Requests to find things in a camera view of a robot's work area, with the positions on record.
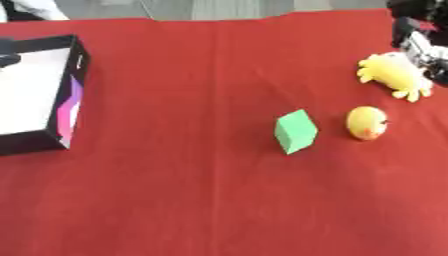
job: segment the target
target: black box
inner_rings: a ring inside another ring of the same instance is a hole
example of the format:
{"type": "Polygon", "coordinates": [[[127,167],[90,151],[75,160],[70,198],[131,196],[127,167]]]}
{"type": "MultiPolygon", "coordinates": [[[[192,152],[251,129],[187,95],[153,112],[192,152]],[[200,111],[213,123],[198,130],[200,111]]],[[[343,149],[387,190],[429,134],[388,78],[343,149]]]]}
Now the black box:
{"type": "Polygon", "coordinates": [[[90,56],[74,35],[14,41],[0,71],[0,154],[68,149],[90,56]]]}

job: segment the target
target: plush chick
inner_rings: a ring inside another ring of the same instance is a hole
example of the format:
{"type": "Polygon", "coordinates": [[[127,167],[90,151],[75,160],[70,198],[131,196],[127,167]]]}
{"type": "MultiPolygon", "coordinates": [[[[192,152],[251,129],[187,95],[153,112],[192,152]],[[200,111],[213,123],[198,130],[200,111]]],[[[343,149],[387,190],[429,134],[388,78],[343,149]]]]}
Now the plush chick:
{"type": "Polygon", "coordinates": [[[409,102],[432,94],[432,82],[423,76],[424,70],[412,64],[404,53],[373,54],[359,62],[358,76],[362,83],[378,81],[393,89],[397,99],[407,97],[409,102]]]}

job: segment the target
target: gray floor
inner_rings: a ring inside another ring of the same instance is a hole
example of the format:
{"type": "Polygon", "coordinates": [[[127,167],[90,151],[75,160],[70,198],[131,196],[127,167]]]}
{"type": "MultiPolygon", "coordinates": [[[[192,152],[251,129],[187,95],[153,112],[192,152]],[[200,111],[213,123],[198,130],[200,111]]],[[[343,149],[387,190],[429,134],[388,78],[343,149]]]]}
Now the gray floor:
{"type": "Polygon", "coordinates": [[[72,19],[248,19],[291,11],[382,8],[386,0],[56,0],[72,19]]]}

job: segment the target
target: green foam block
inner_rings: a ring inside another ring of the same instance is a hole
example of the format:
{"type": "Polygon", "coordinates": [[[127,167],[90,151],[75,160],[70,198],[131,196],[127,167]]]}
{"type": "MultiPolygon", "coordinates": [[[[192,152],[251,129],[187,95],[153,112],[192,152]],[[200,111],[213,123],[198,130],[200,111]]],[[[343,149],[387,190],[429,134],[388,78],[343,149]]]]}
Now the green foam block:
{"type": "Polygon", "coordinates": [[[303,109],[277,120],[275,137],[288,155],[311,146],[316,136],[317,127],[303,109]]]}

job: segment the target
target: pink graphic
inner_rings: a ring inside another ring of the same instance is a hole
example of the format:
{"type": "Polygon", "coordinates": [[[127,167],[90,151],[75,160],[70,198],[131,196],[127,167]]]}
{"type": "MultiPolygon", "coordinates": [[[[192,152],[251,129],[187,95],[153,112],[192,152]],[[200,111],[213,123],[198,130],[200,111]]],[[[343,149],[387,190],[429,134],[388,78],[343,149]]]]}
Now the pink graphic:
{"type": "Polygon", "coordinates": [[[64,102],[57,110],[58,133],[62,136],[61,142],[69,147],[72,139],[74,122],[77,111],[73,111],[75,107],[79,106],[82,97],[82,86],[79,82],[71,76],[71,96],[64,102]]]}

